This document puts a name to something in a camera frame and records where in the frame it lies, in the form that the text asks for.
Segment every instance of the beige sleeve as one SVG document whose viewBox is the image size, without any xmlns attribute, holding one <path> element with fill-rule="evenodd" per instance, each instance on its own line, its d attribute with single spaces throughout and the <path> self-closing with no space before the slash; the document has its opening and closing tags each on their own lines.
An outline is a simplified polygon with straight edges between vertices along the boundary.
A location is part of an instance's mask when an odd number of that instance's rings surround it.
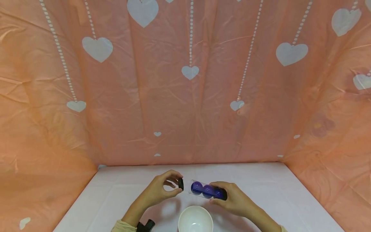
<svg viewBox="0 0 371 232">
<path fill-rule="evenodd" d="M 287 232 L 287 230 L 283 226 L 281 226 L 281 229 L 282 229 L 282 232 Z"/>
<path fill-rule="evenodd" d="M 111 230 L 111 232 L 136 232 L 137 228 L 123 222 L 121 220 L 117 220 L 115 226 Z"/>
</svg>

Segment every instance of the blue ball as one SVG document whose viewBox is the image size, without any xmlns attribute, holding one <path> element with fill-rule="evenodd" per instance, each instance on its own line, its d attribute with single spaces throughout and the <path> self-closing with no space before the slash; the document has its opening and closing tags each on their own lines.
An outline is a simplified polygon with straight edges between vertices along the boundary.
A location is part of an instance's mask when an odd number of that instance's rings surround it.
<svg viewBox="0 0 371 232">
<path fill-rule="evenodd" d="M 214 198 L 226 200 L 227 199 L 227 191 L 222 188 L 216 187 L 214 189 Z"/>
<path fill-rule="evenodd" d="M 203 191 L 202 184 L 198 181 L 193 182 L 192 185 L 191 185 L 191 191 L 195 195 L 200 195 Z"/>
<path fill-rule="evenodd" d="M 202 192 L 205 198 L 212 198 L 214 196 L 214 187 L 211 185 L 205 185 L 204 191 Z"/>
</svg>

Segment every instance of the white table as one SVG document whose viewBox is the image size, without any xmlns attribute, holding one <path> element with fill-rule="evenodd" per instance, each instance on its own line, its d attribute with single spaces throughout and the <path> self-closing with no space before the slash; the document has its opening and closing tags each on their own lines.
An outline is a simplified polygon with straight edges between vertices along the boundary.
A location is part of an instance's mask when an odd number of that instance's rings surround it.
<svg viewBox="0 0 371 232">
<path fill-rule="evenodd" d="M 190 205 L 206 208 L 214 232 L 258 232 L 249 220 L 236 217 L 207 199 L 188 194 L 191 179 L 204 183 L 236 183 L 289 232 L 344 232 L 326 210 L 281 163 L 121 166 L 101 168 L 66 213 L 54 232 L 109 232 L 155 175 L 174 169 L 184 176 L 185 190 L 176 198 L 149 208 L 153 232 L 176 232 L 180 213 Z"/>
</svg>

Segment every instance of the pink wall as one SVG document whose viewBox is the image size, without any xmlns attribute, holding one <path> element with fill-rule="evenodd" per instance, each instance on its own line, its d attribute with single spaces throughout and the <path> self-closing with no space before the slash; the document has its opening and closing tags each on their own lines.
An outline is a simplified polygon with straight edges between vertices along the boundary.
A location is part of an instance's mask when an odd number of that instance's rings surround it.
<svg viewBox="0 0 371 232">
<path fill-rule="evenodd" d="M 99 164 L 253 161 L 371 227 L 371 0 L 5 0 L 0 17 L 0 231 L 52 230 Z"/>
</svg>

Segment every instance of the right hand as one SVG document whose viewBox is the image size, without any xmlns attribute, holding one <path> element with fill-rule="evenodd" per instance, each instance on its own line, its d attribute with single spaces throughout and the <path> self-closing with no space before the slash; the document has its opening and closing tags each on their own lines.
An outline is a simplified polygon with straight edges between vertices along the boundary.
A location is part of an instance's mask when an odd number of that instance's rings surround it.
<svg viewBox="0 0 371 232">
<path fill-rule="evenodd" d="M 259 211 L 259 207 L 236 184 L 218 181 L 211 182 L 210 185 L 225 189 L 228 196 L 227 200 L 212 199 L 211 204 L 219 205 L 234 215 L 246 218 Z"/>
</svg>

